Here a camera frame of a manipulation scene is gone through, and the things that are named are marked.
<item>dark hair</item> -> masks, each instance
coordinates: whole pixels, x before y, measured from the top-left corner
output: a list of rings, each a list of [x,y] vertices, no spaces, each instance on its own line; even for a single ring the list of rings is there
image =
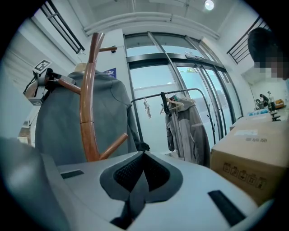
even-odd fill
[[[249,52],[254,62],[260,63],[260,67],[265,67],[266,57],[270,57],[271,48],[273,47],[278,46],[272,31],[264,28],[256,28],[249,33]]]

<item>metal railing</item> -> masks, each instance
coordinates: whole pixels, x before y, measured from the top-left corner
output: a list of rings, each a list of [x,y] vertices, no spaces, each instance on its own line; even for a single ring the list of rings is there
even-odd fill
[[[64,38],[64,40],[76,52],[76,54],[78,54],[81,50],[84,51],[84,47],[73,34],[51,0],[47,0],[47,2],[45,2],[41,7],[41,10],[59,32],[59,34]]]
[[[244,58],[246,58],[250,54],[247,42],[248,35],[251,30],[258,27],[269,29],[265,21],[261,19],[261,17],[259,16],[256,19],[256,21],[252,24],[252,26],[245,32],[245,34],[232,46],[230,50],[228,50],[227,54],[231,55],[236,64],[240,63]]]

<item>clothing rack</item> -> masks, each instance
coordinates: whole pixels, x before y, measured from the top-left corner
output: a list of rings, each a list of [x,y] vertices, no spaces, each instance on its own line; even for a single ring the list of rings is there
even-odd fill
[[[203,94],[203,92],[198,89],[198,88],[189,88],[189,89],[183,89],[183,90],[176,90],[176,91],[171,91],[171,92],[166,92],[166,94],[173,94],[173,93],[179,93],[179,92],[188,92],[188,91],[199,91],[202,96],[203,96],[203,99],[205,101],[205,104],[206,104],[206,107],[207,107],[207,110],[208,110],[208,117],[210,119],[210,122],[211,122],[211,126],[212,126],[212,132],[213,132],[213,137],[214,137],[214,144],[216,144],[216,138],[215,138],[215,129],[214,129],[214,125],[213,125],[213,121],[212,121],[212,116],[211,116],[211,113],[210,113],[210,108],[209,108],[209,105],[208,105],[208,102]],[[156,96],[161,96],[162,94],[154,94],[154,95],[150,95],[150,96],[144,96],[145,98],[152,98],[152,97],[156,97]],[[144,97],[142,98],[136,98],[134,100],[131,101],[131,103],[134,103],[135,101],[138,101],[138,100],[143,100]]]

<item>hanger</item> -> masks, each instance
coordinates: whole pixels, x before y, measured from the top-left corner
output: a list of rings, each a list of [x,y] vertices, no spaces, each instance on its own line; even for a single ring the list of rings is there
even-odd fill
[[[171,117],[172,114],[171,114],[170,110],[168,109],[167,98],[166,98],[164,92],[161,92],[161,98],[162,98],[162,101],[163,101],[163,110],[164,110],[164,112],[165,112],[169,117]]]
[[[177,102],[177,101],[172,101],[172,100],[170,100],[170,99],[168,98],[168,93],[166,93],[166,101],[169,102],[169,103],[173,103],[173,104],[176,104],[176,105],[177,105],[176,107],[171,108],[171,110],[172,110],[172,109],[176,109],[176,108],[178,108],[178,107],[180,107],[180,106],[184,106],[183,103],[180,103],[180,102]]]
[[[149,110],[149,104],[148,104],[148,102],[146,101],[146,98],[144,97],[144,101],[143,101],[143,104],[144,104],[144,107],[145,107],[145,110],[144,111],[146,111],[147,112],[147,114],[148,114],[148,117],[151,119],[152,118],[152,116],[151,116],[151,114],[150,114],[150,110]]]

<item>gray coat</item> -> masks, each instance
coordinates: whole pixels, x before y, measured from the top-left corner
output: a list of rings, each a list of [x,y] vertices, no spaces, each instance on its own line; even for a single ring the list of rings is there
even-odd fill
[[[83,73],[68,75],[82,86]],[[111,157],[136,152],[140,142],[132,104],[124,84],[96,71],[93,87],[93,117],[98,149],[102,153],[123,133],[129,138]],[[42,104],[36,123],[35,146],[53,157],[56,165],[86,162],[79,125],[79,95],[57,86]]]
[[[176,107],[169,103],[172,116],[166,115],[168,149],[178,151],[180,158],[187,162],[210,166],[210,146],[195,103],[178,98],[184,106]]]

